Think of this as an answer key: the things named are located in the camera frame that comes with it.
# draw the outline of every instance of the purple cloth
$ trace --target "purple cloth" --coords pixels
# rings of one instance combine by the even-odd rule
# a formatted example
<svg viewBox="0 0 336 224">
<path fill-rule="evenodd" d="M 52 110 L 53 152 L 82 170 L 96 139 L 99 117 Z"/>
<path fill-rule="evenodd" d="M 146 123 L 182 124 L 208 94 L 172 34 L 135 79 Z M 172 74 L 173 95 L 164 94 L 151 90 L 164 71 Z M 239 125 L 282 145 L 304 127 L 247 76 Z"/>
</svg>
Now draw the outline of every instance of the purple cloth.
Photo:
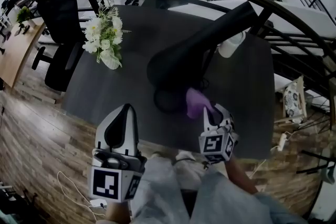
<svg viewBox="0 0 336 224">
<path fill-rule="evenodd" d="M 203 108 L 207 107 L 211 113 L 214 109 L 210 104 L 209 99 L 201 92 L 189 88 L 186 94 L 187 116 L 190 119 L 196 119 L 203 113 Z"/>
</svg>

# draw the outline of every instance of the chair armrest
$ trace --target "chair armrest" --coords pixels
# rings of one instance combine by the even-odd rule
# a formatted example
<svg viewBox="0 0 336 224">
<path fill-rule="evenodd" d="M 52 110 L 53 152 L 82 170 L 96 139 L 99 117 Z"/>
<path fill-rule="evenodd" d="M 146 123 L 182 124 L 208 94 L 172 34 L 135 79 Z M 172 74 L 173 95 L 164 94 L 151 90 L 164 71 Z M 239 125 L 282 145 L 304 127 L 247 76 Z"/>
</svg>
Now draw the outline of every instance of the chair armrest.
<svg viewBox="0 0 336 224">
<path fill-rule="evenodd" d="M 72 51 L 71 54 L 69 56 L 67 65 L 65 66 L 65 70 L 71 70 L 74 69 L 79 61 L 80 56 L 83 53 L 83 49 L 82 49 L 82 43 L 77 42 Z"/>
</svg>

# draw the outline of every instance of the floor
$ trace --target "floor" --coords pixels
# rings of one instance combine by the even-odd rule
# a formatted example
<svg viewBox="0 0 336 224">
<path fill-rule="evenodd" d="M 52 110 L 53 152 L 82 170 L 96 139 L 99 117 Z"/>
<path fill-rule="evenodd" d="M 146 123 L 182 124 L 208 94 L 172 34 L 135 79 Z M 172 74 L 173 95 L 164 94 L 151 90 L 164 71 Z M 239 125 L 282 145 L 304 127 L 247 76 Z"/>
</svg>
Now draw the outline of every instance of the floor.
<svg viewBox="0 0 336 224">
<path fill-rule="evenodd" d="M 50 54 L 54 50 L 52 46 L 47 47 Z M 41 102 L 15 90 L 11 94 L 9 89 L 0 92 L 0 105 L 4 107 L 0 121 L 0 181 L 13 185 L 19 193 L 25 188 L 30 194 L 37 193 L 36 205 L 48 223 L 93 223 L 93 216 L 86 208 L 63 195 L 57 173 L 64 172 L 84 195 L 88 193 L 87 168 L 91 163 L 96 128 L 65 115 L 60 109 L 61 96 L 44 85 L 48 64 L 40 64 L 35 71 L 31 69 L 35 52 L 34 49 L 30 54 L 20 81 L 49 97 L 58 98 L 58 103 Z M 295 133 L 284 150 L 273 150 L 271 159 L 253 176 L 260 191 L 271 194 L 300 215 L 310 208 L 320 178 L 318 174 L 295 174 L 297 169 L 317 165 L 315 159 L 298 153 L 302 149 L 320 153 L 322 148 L 336 143 L 329 131 L 316 135 L 321 128 L 311 127 Z M 275 128 L 273 146 L 277 145 L 283 131 Z M 169 150 L 145 141 L 140 141 L 139 148 L 145 156 Z M 247 174 L 260 164 L 252 159 L 242 159 L 240 163 Z M 223 164 L 217 167 L 225 173 Z M 62 175 L 60 182 L 68 196 L 85 203 Z"/>
</svg>

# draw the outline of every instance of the white cup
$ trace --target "white cup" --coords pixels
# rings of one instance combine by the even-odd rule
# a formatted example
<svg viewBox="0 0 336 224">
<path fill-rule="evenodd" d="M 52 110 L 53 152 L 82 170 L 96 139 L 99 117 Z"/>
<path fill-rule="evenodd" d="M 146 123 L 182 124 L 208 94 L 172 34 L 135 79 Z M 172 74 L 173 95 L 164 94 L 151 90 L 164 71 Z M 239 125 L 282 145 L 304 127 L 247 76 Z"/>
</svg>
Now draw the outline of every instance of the white cup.
<svg viewBox="0 0 336 224">
<path fill-rule="evenodd" d="M 231 57 L 231 55 L 235 52 L 239 45 L 243 43 L 245 37 L 246 33 L 245 31 L 243 31 L 222 42 L 218 49 L 219 54 L 224 58 Z"/>
</svg>

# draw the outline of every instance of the black table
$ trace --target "black table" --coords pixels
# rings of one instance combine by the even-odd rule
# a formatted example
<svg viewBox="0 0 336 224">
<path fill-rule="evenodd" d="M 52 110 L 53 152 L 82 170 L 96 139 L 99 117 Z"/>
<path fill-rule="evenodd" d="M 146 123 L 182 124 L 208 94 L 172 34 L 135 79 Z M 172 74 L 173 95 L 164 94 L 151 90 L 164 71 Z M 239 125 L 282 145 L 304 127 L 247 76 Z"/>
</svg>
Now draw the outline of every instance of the black table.
<svg viewBox="0 0 336 224">
<path fill-rule="evenodd" d="M 123 28 L 122 64 L 115 71 L 84 52 L 71 78 L 62 108 L 98 125 L 107 114 L 131 103 L 138 117 L 139 137 L 153 143 L 199 152 L 203 119 L 185 113 L 164 114 L 153 103 L 154 88 L 146 76 L 151 57 L 198 30 L 210 20 L 136 6 L 120 6 Z M 205 77 L 209 99 L 231 111 L 240 142 L 238 157 L 269 156 L 274 122 L 274 71 L 270 45 L 250 34 L 231 58 L 215 54 Z"/>
</svg>

